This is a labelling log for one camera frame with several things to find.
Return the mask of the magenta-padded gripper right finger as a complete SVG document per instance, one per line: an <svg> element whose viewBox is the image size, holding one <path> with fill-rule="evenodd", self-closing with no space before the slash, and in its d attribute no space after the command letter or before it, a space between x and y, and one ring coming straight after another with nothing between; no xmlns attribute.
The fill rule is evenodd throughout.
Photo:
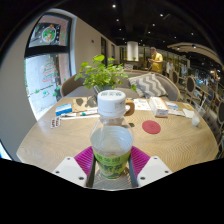
<svg viewBox="0 0 224 224"><path fill-rule="evenodd" d="M136 147L131 148L129 174L133 187L143 187L171 173L172 171L158 156L150 157Z"/></svg>

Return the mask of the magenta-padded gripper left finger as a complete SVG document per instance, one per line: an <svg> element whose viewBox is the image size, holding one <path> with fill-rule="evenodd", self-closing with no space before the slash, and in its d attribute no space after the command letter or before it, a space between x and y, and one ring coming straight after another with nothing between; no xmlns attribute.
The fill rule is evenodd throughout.
<svg viewBox="0 0 224 224"><path fill-rule="evenodd" d="M92 187L95 162L92 147L88 147L75 157L65 157L53 170L53 174L81 187Z"/></svg>

